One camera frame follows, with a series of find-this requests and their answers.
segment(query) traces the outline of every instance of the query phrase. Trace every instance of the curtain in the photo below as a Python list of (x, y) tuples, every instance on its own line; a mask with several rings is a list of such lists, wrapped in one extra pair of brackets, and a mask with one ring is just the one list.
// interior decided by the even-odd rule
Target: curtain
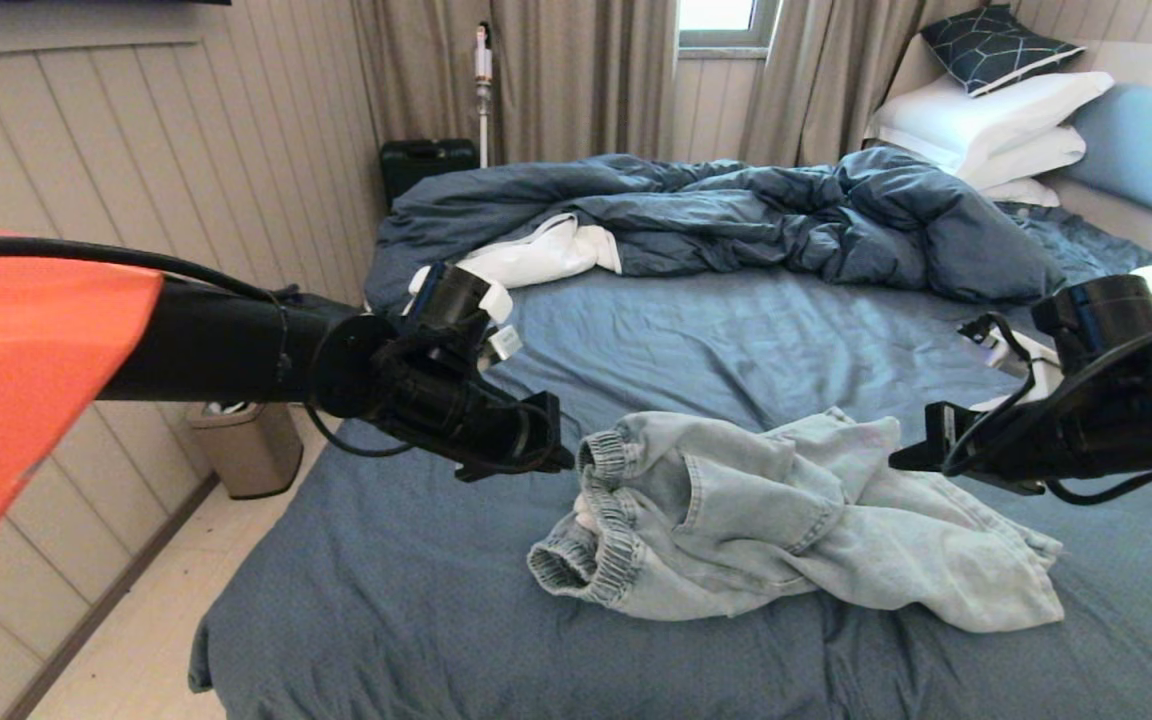
[(378, 139), (477, 138), (473, 31), (493, 33), (492, 164), (666, 158), (677, 0), (356, 0)]
[(835, 162), (861, 149), (914, 33), (979, 0), (782, 0), (745, 119), (741, 158)]

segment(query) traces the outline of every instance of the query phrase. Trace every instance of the light blue jeans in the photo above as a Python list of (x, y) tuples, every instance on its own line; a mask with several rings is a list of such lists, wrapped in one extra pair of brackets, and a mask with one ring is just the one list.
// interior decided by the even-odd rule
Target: light blue jeans
[(823, 589), (894, 611), (923, 602), (970, 632), (1052, 623), (1061, 544), (938, 473), (887, 468), (900, 424), (838, 409), (767, 434), (627, 415), (579, 448), (576, 510), (526, 563), (553, 594), (627, 615), (737, 615)]

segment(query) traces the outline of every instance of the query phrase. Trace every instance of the jeans pocket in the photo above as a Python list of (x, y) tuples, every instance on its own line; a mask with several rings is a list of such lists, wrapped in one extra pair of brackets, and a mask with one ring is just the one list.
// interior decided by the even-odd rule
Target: jeans pocket
[(682, 457), (691, 498), (675, 533), (703, 538), (713, 552), (756, 552), (758, 543), (802, 552), (842, 514), (842, 490), (832, 475), (768, 478), (704, 456)]

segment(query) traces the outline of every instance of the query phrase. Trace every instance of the black suitcase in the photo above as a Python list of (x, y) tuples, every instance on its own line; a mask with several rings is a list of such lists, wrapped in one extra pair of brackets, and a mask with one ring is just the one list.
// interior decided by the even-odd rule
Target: black suitcase
[(391, 141), (380, 146), (380, 177), (385, 205), (411, 190), (423, 179), (479, 167), (479, 151), (471, 141)]

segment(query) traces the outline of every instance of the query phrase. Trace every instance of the dark blue pillow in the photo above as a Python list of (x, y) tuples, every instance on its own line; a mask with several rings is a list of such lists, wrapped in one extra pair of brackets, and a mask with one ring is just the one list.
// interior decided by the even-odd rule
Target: dark blue pillow
[(1009, 5), (990, 5), (924, 26), (923, 40), (971, 97), (1055, 73), (1084, 47), (1023, 26)]

